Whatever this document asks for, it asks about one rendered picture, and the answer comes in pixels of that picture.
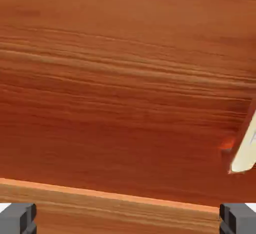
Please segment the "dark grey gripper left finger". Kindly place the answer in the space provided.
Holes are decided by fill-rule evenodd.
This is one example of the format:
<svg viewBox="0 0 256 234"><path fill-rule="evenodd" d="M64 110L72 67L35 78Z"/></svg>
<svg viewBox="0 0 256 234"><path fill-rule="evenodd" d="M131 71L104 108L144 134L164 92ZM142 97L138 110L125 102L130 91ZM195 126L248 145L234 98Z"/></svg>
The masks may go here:
<svg viewBox="0 0 256 234"><path fill-rule="evenodd" d="M0 234L37 234L34 203L0 203Z"/></svg>

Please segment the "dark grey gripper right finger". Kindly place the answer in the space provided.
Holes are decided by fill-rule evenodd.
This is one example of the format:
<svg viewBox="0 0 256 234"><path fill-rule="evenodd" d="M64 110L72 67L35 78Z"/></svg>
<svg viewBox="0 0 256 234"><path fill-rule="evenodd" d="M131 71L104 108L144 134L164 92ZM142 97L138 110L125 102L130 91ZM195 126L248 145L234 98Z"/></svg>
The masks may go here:
<svg viewBox="0 0 256 234"><path fill-rule="evenodd" d="M256 203L222 203L219 234L256 234Z"/></svg>

